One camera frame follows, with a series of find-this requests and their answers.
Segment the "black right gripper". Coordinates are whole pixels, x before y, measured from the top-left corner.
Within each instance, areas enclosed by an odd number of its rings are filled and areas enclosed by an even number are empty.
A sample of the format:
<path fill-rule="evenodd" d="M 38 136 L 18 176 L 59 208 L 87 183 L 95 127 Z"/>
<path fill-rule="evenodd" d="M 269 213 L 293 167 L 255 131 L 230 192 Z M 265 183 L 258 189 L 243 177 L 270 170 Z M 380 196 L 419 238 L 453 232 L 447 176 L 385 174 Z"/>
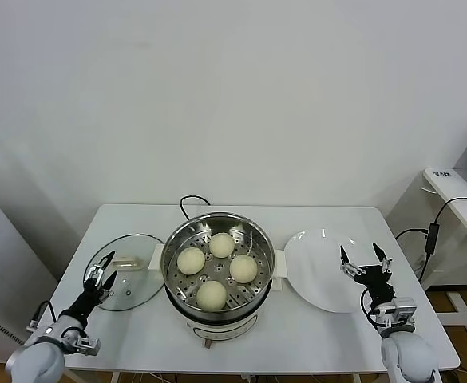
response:
<path fill-rule="evenodd" d="M 351 263 L 343 246 L 340 246 L 340 270 L 362 284 L 368 290 L 371 298 L 371 308 L 377 308 L 383 303 L 391 302 L 395 298 L 394 288 L 389 284 L 392 276 L 390 264 L 391 258 L 386 256 L 385 251 L 377 244 L 372 243 L 374 253 L 381 265 L 356 266 Z"/>

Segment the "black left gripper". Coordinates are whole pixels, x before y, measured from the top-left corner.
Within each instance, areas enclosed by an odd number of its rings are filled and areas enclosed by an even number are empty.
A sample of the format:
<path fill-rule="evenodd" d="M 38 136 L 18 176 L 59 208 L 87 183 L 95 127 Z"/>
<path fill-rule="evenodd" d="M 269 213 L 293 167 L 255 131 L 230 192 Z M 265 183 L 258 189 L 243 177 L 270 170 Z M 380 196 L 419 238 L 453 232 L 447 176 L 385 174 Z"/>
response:
<path fill-rule="evenodd" d="M 115 251 L 110 251 L 99 261 L 92 263 L 85 272 L 84 290 L 77 297 L 77 300 L 65 310 L 65 314 L 76 320 L 86 320 L 92 313 L 95 306 L 101 304 L 110 296 L 111 288 L 117 277 L 115 270 L 102 284 L 105 269 L 109 266 L 115 255 Z"/>

